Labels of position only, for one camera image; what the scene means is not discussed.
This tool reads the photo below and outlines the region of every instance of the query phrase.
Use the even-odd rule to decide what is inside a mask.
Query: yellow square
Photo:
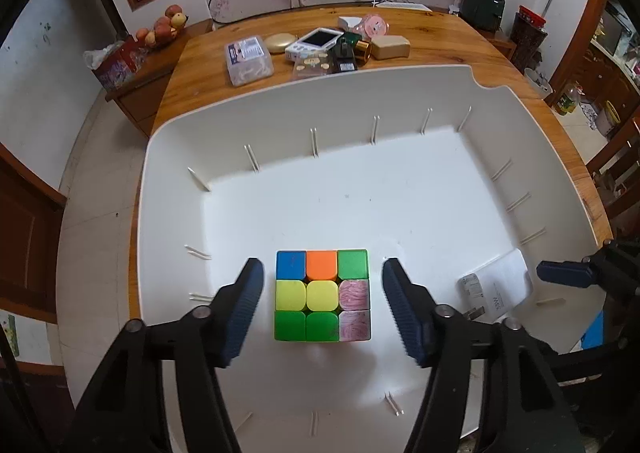
[[[304,283],[292,279],[276,280],[276,310],[297,311],[305,308],[305,305]]]
[[[311,281],[306,286],[306,307],[313,312],[331,312],[338,307],[338,285],[335,281]]]

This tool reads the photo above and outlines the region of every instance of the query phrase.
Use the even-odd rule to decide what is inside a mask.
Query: pink square
[[[341,312],[340,341],[368,341],[371,338],[371,317],[368,310]]]
[[[369,281],[346,279],[340,283],[342,310],[369,310]]]

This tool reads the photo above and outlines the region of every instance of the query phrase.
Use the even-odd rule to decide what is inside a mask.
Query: device screen
[[[302,39],[300,41],[308,45],[313,45],[314,47],[321,47],[325,43],[328,43],[329,41],[334,39],[335,37],[337,36],[331,32],[325,32],[323,30],[319,30],[315,34],[309,36],[306,39]]]

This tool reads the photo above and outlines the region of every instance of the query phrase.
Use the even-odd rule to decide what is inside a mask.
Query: blue square
[[[276,256],[276,279],[305,279],[305,263],[305,251],[278,251]]]

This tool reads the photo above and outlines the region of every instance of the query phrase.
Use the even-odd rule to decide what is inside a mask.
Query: white plastic tray
[[[374,116],[380,116],[375,146]],[[178,319],[196,306],[190,292],[214,295],[235,280],[247,257],[264,263],[265,288],[242,354],[219,371],[232,421],[253,412],[238,432],[245,453],[402,451],[429,372],[405,355],[388,309],[380,284],[388,257],[398,257],[437,302],[463,308],[457,280],[519,247],[534,293],[514,315],[560,352],[575,344],[604,301],[598,288],[537,280],[541,259],[596,251],[593,229],[522,103],[507,87],[479,86],[466,66],[299,81],[177,117],[149,143],[139,223],[140,303],[148,324]],[[188,254],[185,244],[212,259]],[[340,248],[369,250],[372,339],[274,341],[276,251]],[[536,306],[557,297],[564,305]],[[481,365],[473,371],[465,433],[478,423]],[[175,386],[169,381],[165,389],[174,447],[186,453]],[[385,391],[404,415],[391,413]],[[313,411],[319,424],[310,438]]]

